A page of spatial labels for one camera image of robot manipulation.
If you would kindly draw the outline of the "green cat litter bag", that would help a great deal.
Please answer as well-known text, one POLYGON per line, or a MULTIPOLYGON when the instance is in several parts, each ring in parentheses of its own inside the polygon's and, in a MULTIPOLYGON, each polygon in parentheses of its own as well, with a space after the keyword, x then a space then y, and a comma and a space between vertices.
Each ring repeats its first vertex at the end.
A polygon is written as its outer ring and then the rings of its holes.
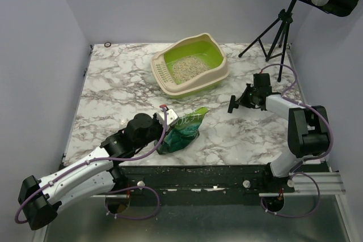
POLYGON ((182 116, 167 133, 157 148, 157 153, 159 155, 171 154, 190 145, 199 137, 199 127, 208 112, 207 107, 201 107, 182 116))

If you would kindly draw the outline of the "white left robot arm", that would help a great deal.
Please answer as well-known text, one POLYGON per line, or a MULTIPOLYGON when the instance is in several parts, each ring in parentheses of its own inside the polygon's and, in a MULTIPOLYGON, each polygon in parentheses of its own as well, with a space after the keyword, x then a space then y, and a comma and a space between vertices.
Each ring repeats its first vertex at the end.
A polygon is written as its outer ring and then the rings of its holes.
POLYGON ((176 112, 166 106, 153 116, 139 113, 75 163, 40 179, 27 177, 20 188, 15 223, 38 230, 81 200, 128 191, 128 179, 119 165, 156 152, 178 121, 176 112))

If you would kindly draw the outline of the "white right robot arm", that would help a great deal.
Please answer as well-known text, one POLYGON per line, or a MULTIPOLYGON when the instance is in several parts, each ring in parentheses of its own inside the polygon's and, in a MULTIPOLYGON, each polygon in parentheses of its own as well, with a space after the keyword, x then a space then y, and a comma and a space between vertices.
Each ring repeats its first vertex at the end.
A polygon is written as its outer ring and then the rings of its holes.
POLYGON ((269 164, 270 173, 261 177, 261 186, 274 192, 287 177, 308 160, 318 160, 332 147, 331 129, 325 107, 309 106, 293 101, 272 90, 268 73, 254 74, 254 82, 247 83, 241 97, 231 96, 228 112, 240 106, 277 114, 288 122, 288 150, 269 164))

